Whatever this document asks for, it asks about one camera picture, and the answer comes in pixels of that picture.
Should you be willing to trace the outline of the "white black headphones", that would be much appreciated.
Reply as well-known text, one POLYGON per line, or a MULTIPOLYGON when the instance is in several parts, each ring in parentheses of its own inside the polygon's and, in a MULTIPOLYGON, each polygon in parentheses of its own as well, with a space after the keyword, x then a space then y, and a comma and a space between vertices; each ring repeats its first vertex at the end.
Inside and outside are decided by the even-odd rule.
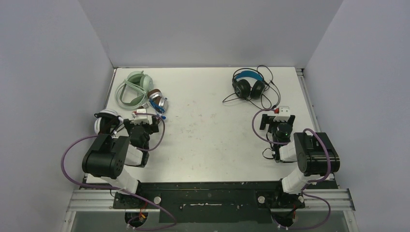
POLYGON ((115 110, 103 109, 94 114, 94 132, 96 135, 108 134, 112 138, 125 129, 124 118, 115 110))

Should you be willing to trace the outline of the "brown headphones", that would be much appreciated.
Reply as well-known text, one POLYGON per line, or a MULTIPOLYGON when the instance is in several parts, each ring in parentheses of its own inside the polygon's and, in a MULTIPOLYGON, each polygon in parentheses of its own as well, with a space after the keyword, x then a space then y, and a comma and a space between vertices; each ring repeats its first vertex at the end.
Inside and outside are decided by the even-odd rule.
POLYGON ((163 96, 159 89, 147 92, 148 101, 153 109, 158 113, 165 113, 168 109, 168 99, 163 96))

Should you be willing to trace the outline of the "mint green headphones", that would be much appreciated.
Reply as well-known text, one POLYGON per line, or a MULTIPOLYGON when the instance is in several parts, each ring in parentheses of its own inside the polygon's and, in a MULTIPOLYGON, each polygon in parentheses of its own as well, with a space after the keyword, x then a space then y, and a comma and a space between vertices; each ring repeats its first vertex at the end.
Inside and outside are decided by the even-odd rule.
POLYGON ((143 106, 148 101, 148 92, 154 89, 154 83, 151 76, 144 71, 131 72, 127 78, 117 87, 115 91, 116 104, 124 110, 134 110, 143 106), (127 89, 136 93, 136 98, 130 102, 123 100, 127 89))

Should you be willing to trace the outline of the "black blue headphones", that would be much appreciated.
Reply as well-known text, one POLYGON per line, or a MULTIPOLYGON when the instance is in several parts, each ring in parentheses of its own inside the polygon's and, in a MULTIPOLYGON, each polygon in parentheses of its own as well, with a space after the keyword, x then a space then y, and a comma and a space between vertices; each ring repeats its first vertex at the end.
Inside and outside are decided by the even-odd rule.
POLYGON ((232 86, 234 94, 241 99, 260 99, 264 92, 266 81, 259 71, 241 68, 234 72, 232 86))

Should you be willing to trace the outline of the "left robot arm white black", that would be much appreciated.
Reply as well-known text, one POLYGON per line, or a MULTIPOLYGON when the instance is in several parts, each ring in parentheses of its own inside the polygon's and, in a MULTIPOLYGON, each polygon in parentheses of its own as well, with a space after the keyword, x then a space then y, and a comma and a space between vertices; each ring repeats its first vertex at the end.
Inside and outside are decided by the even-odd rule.
POLYGON ((124 119, 127 136, 114 136, 114 131, 99 132, 82 161, 82 170, 94 177, 101 178, 109 185, 126 194, 126 202, 133 208, 144 203, 144 193, 137 190, 139 180, 125 170, 125 166, 143 168, 147 164, 150 135, 159 132, 163 119, 158 115, 148 120, 124 119))

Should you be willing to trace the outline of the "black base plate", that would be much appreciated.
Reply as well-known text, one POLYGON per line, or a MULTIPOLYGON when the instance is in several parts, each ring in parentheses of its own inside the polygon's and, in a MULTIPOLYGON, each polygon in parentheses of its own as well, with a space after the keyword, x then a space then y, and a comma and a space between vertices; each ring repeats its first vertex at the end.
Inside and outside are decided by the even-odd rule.
POLYGON ((158 201, 178 223, 289 222, 305 207, 301 194, 283 192, 279 181, 142 183, 136 193, 158 201))

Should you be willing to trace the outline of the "aluminium frame rail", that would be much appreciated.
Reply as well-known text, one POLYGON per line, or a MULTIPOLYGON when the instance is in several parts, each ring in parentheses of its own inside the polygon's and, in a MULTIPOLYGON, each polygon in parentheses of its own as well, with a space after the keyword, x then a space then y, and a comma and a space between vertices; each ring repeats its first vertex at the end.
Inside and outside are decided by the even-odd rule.
MULTIPOLYGON (((295 68, 295 70, 296 70, 296 74, 299 78, 299 83, 301 85, 301 89, 302 89, 302 92, 304 94, 305 101, 307 103, 307 107, 308 107, 308 110, 309 110, 309 115, 310 115, 311 121, 313 123, 313 127, 314 127, 315 131, 322 132, 321 128, 319 126, 318 120, 317 120, 317 116, 315 114, 315 110, 314 110, 314 106, 312 104, 311 97, 310 97, 308 89, 307 89, 307 85, 306 85, 305 77, 304 77, 304 69, 303 68, 295 68)), ((330 180, 336 181, 336 178, 335 178, 334 174, 331 174, 330 180)), ((349 193, 348 195, 350 197, 350 203, 351 203, 351 207, 350 207, 349 211, 354 212, 355 207, 354 207, 354 203, 351 199, 351 194, 349 193)))

